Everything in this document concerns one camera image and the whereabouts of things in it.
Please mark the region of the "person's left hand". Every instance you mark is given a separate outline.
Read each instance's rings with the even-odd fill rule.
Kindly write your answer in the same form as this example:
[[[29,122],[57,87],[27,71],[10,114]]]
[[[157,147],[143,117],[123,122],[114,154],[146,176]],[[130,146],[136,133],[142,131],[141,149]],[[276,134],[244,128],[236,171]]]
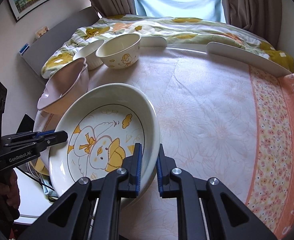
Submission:
[[[13,169],[0,172],[0,212],[9,221],[19,218],[20,195],[18,178]]]

